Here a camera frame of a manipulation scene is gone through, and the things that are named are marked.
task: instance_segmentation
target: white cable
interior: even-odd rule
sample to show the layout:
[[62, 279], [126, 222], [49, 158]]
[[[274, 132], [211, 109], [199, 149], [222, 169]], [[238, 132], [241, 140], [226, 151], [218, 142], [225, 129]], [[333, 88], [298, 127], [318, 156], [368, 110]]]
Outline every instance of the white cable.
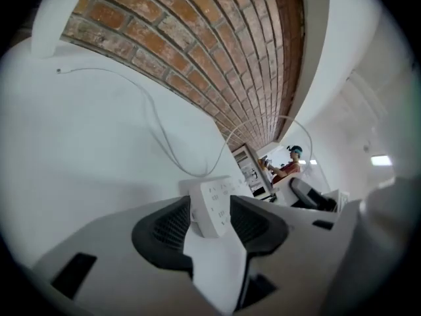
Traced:
[[166, 132], [165, 132], [165, 129], [164, 129], [164, 127], [163, 127], [163, 125], [162, 125], [162, 123], [161, 123], [161, 120], [160, 120], [160, 118], [159, 118], [159, 116], [158, 116], [158, 113], [157, 113], [157, 107], [155, 106], [155, 102], [154, 102], [154, 100], [153, 100], [153, 98], [151, 97], [151, 95], [149, 94], [149, 92], [144, 88], [144, 87], [142, 87], [142, 86], [139, 86], [138, 84], [136, 84], [135, 82], [133, 82], [131, 79], [129, 79], [129, 78], [127, 78], [127, 77], [125, 77], [125, 76], [123, 76], [123, 75], [121, 75], [121, 74], [119, 74], [119, 73], [117, 73], [117, 72], [115, 72], [115, 71], [112, 71], [112, 70], [108, 70], [108, 69], [105, 69], [105, 68], [76, 68], [76, 69], [70, 69], [70, 70], [67, 70], [67, 71], [62, 71], [61, 69], [57, 69], [57, 74], [70, 74], [71, 72], [75, 72], [75, 71], [81, 71], [81, 70], [102, 70], [102, 71], [106, 71], [106, 72], [111, 72], [111, 73], [113, 73], [113, 74], [116, 74], [116, 75], [119, 75], [120, 77], [122, 77], [123, 79], [125, 79], [125, 80], [127, 80], [127, 81], [129, 81], [130, 83], [132, 83], [135, 87], [137, 87], [145, 96], [146, 96], [146, 98], [147, 98], [147, 100], [150, 102], [150, 104], [151, 104], [151, 106], [152, 106], [152, 109], [153, 109], [153, 113], [154, 113], [154, 116], [155, 116], [155, 118], [156, 118], [156, 120], [157, 120], [157, 122], [158, 122], [158, 125], [159, 125], [159, 127], [160, 127], [160, 129], [161, 129], [161, 131], [162, 131], [162, 134], [164, 135], [164, 138], [165, 138], [165, 141], [166, 141], [166, 143], [167, 143], [167, 145], [168, 145], [168, 147], [169, 147], [169, 149], [170, 149], [170, 153], [171, 154], [169, 154], [169, 152], [165, 149], [165, 147], [162, 145], [162, 143], [161, 143], [161, 141], [155, 136], [155, 134], [153, 133], [153, 131], [151, 130], [151, 133], [152, 133], [152, 135], [154, 135], [154, 137], [155, 137], [155, 139], [156, 139], [156, 141], [158, 142], [158, 144], [160, 145], [160, 147], [161, 147], [161, 149], [164, 151], [164, 153], [167, 155], [167, 157], [181, 170], [181, 171], [183, 171], [183, 172], [185, 172], [185, 173], [187, 173], [188, 175], [190, 175], [190, 176], [194, 176], [194, 177], [196, 177], [196, 178], [203, 178], [203, 177], [206, 177], [206, 176], [208, 176], [208, 175], [210, 175], [212, 172], [213, 172], [213, 170], [216, 168], [216, 166], [218, 165], [218, 163], [219, 163], [219, 160], [221, 159], [221, 156], [222, 156], [222, 152], [224, 151], [224, 147], [225, 147], [225, 145], [227, 145], [227, 143], [228, 143], [228, 141], [230, 140], [230, 138], [231, 138], [231, 136], [233, 135], [233, 133], [240, 127], [240, 126], [243, 126], [244, 124], [247, 124], [248, 122], [251, 122], [252, 120], [255, 120], [255, 119], [260, 119], [260, 118], [263, 118], [263, 117], [278, 117], [278, 118], [283, 118], [283, 119], [289, 119], [289, 120], [292, 120], [293, 122], [295, 122], [295, 123], [297, 123], [299, 126], [300, 126], [300, 128], [302, 128], [303, 130], [304, 130], [304, 132], [306, 133], [306, 135], [309, 137], [309, 140], [310, 140], [310, 156], [309, 156], [309, 160], [308, 160], [308, 162], [306, 163], [306, 165], [305, 165], [305, 169], [303, 170], [303, 173], [308, 169], [308, 167], [309, 167], [309, 165], [310, 165], [310, 160], [311, 160], [311, 156], [312, 156], [312, 152], [313, 152], [313, 142], [312, 142], [312, 139], [311, 139], [311, 136], [310, 136], [310, 134], [309, 134], [309, 132], [305, 129], [305, 127], [300, 123], [300, 122], [298, 122], [298, 120], [295, 120], [294, 118], [292, 118], [292, 117], [290, 117], [290, 116], [285, 116], [285, 115], [277, 115], [276, 113], [270, 113], [269, 115], [267, 115], [267, 114], [265, 114], [265, 115], [262, 115], [262, 116], [257, 116], [257, 117], [253, 117], [253, 118], [250, 118], [250, 119], [248, 119], [248, 120], [246, 120], [245, 122], [242, 122], [242, 123], [240, 123], [240, 124], [238, 124], [231, 132], [230, 132], [230, 135], [228, 136], [228, 138], [226, 139], [226, 141], [224, 142], [224, 144], [222, 145], [222, 148], [221, 148], [221, 150], [220, 150], [220, 153], [219, 153], [219, 156], [218, 156], [218, 159], [216, 160], [216, 162], [215, 162], [215, 164], [214, 164], [214, 166], [213, 166], [213, 168], [209, 171], [209, 172], [205, 172], [205, 173], [203, 173], [203, 174], [195, 174], [195, 173], [191, 173], [191, 172], [189, 172], [189, 171], [187, 171], [186, 169], [184, 169], [183, 168], [183, 166], [181, 166], [181, 164], [180, 164], [180, 162], [179, 162], [179, 160], [178, 160], [178, 158], [177, 158], [177, 156], [176, 156], [176, 154], [174, 153], [174, 150], [172, 149], [172, 146], [171, 146], [171, 143], [169, 142], [169, 140], [168, 140], [168, 136], [166, 135]]

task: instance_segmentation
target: power socket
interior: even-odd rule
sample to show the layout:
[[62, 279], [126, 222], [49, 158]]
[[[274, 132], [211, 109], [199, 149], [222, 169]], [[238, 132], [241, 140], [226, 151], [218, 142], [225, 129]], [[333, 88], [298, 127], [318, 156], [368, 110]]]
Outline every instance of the power socket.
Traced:
[[194, 184], [189, 189], [191, 220], [205, 238], [219, 238], [231, 223], [231, 195], [247, 195], [247, 184], [227, 176]]

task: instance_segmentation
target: person in red shirt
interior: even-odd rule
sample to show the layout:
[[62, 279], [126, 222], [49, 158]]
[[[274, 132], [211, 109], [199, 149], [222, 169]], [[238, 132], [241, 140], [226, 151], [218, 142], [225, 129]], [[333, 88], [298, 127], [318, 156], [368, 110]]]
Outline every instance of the person in red shirt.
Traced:
[[301, 149], [301, 147], [299, 147], [298, 145], [295, 145], [289, 150], [289, 156], [291, 157], [292, 161], [290, 161], [284, 167], [277, 169], [276, 167], [269, 165], [267, 162], [265, 163], [265, 167], [267, 167], [267, 169], [272, 174], [275, 174], [275, 177], [272, 179], [272, 185], [275, 185], [277, 182], [279, 182], [281, 179], [284, 179], [291, 173], [301, 171], [299, 160], [301, 158], [301, 155], [303, 154], [303, 149]]

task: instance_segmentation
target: fluorescent light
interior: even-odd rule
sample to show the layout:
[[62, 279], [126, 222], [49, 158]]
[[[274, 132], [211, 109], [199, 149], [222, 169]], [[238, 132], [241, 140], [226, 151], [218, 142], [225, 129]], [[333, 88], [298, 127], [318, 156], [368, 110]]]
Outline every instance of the fluorescent light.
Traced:
[[390, 166], [392, 162], [387, 155], [375, 155], [371, 157], [371, 163], [374, 166]]

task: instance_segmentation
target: white power strip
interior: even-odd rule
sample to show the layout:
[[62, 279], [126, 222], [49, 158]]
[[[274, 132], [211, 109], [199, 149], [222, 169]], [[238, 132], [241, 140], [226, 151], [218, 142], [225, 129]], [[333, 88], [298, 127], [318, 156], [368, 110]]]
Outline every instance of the white power strip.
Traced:
[[231, 223], [231, 195], [249, 195], [247, 183], [231, 177], [205, 180], [189, 189], [191, 220], [199, 225], [205, 238], [219, 238]]

